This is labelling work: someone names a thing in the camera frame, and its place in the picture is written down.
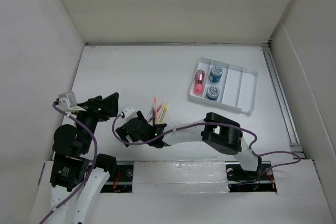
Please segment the yellow pen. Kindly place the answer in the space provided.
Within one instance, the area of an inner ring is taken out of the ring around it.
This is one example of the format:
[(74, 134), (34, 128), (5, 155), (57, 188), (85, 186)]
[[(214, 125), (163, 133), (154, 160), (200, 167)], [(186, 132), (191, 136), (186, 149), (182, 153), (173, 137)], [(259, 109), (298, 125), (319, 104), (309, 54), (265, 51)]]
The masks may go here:
[(157, 124), (160, 124), (161, 121), (162, 121), (163, 109), (165, 108), (165, 106), (166, 106), (166, 103), (163, 103), (162, 106), (159, 108), (159, 115), (158, 115), (157, 121), (156, 121)]
[(164, 120), (165, 114), (166, 114), (166, 112), (167, 112), (167, 110), (168, 110), (168, 107), (169, 107), (169, 104), (166, 103), (166, 106), (165, 106), (165, 108), (163, 109), (163, 116), (162, 116), (162, 121), (161, 121), (161, 123), (163, 123), (163, 120)]

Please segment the orange pen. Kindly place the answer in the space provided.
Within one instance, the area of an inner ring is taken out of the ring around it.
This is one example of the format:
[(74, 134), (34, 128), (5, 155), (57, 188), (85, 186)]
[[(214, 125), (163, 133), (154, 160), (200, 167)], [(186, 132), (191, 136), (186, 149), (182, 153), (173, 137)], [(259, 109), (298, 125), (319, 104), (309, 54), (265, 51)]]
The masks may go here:
[[(154, 96), (154, 98), (153, 98), (153, 105), (155, 106), (155, 108), (157, 108), (157, 98), (156, 98), (156, 96)], [(156, 123), (156, 121), (157, 121), (157, 111), (155, 113), (155, 123)]]

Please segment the red clear pen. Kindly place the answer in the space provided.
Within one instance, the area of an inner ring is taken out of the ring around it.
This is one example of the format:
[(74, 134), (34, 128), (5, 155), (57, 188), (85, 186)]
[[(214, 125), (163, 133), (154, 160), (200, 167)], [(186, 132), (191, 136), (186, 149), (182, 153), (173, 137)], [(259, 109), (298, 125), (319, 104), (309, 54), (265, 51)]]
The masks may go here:
[(156, 111), (159, 112), (164, 104), (165, 104), (165, 101), (161, 102), (160, 105), (156, 108)]

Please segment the pink glue bottle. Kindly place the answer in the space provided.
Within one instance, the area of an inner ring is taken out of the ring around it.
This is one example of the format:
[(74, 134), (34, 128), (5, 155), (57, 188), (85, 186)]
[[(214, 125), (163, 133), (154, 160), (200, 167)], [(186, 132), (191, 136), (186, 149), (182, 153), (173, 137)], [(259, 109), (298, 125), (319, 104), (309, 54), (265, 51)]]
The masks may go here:
[(204, 88), (204, 77), (205, 72), (204, 70), (197, 70), (195, 74), (195, 86), (194, 86), (194, 92), (197, 95), (200, 95), (203, 93)]

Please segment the blue patterned tape roll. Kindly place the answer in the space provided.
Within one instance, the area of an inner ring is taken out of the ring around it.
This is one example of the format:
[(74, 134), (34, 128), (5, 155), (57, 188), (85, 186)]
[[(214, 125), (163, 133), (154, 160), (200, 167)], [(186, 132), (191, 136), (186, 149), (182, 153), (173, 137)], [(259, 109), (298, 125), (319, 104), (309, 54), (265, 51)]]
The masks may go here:
[(216, 101), (220, 95), (220, 88), (218, 86), (209, 86), (206, 90), (206, 97), (209, 100)]
[(221, 66), (212, 66), (209, 72), (208, 79), (211, 82), (217, 83), (223, 75), (223, 68)]

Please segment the blue clear pen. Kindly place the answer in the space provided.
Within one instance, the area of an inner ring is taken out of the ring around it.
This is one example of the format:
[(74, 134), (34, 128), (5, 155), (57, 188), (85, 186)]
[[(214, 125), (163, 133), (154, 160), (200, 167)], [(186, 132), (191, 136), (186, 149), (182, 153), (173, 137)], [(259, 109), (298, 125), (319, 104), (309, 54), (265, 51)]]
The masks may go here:
[(146, 120), (147, 121), (150, 120), (152, 118), (152, 116), (153, 116), (153, 107), (150, 108), (150, 111), (146, 116)]

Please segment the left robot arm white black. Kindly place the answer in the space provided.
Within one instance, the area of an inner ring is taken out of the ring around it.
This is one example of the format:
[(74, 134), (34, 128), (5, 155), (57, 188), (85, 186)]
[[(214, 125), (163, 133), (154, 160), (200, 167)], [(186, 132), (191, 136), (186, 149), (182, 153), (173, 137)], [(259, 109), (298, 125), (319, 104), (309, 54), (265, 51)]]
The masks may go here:
[(50, 174), (51, 210), (41, 223), (86, 223), (108, 180), (117, 175), (115, 157), (98, 153), (97, 124), (117, 116), (117, 92), (78, 103), (73, 92), (58, 96), (52, 107), (73, 121), (54, 132)]

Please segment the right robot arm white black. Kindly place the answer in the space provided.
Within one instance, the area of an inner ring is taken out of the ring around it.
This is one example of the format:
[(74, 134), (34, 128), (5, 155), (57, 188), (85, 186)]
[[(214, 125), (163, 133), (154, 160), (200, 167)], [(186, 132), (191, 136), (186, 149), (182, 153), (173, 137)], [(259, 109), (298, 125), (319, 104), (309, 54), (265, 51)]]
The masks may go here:
[(173, 127), (165, 123), (151, 125), (140, 111), (132, 115), (123, 112), (114, 119), (112, 134), (126, 147), (149, 145), (164, 148), (202, 142), (221, 154), (232, 156), (239, 162), (247, 178), (254, 179), (261, 175), (262, 159), (251, 147), (257, 141), (257, 135), (213, 112), (208, 112), (204, 119), (197, 122)]

